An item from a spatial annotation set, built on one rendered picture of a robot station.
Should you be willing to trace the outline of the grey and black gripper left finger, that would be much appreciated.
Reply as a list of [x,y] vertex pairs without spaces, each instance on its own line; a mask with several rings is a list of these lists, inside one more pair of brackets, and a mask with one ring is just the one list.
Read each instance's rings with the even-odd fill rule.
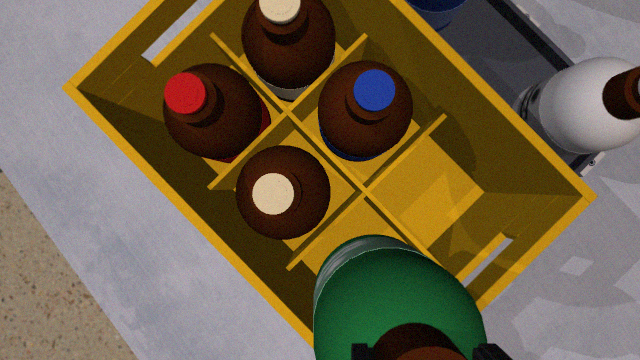
[[351,344],[351,360],[377,360],[374,349],[367,343]]

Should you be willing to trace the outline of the dark grey tray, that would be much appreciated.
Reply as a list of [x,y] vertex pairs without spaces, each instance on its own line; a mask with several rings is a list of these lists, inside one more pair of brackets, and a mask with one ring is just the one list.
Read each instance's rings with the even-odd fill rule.
[[[574,63],[511,1],[468,0],[437,34],[512,108]],[[561,157],[578,175],[600,152]]]

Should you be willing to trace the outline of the white bottle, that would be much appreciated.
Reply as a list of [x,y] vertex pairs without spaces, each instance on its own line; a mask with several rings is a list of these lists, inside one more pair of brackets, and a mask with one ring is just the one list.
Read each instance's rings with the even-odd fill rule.
[[640,66],[583,60],[526,88],[512,109],[560,157],[620,148],[640,135]]

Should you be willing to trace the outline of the green bottle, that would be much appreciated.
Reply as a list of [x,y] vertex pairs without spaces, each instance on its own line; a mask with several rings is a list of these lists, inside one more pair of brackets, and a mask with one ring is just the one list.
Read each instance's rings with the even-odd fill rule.
[[352,343],[373,347],[377,360],[472,360],[488,341],[452,273],[399,239],[369,234],[335,248],[314,286],[315,360],[351,360]]

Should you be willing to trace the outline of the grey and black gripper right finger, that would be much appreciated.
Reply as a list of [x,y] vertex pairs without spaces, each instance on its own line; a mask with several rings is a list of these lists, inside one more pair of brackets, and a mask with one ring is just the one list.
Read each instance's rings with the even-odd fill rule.
[[513,360],[497,344],[479,344],[473,349],[472,360]]

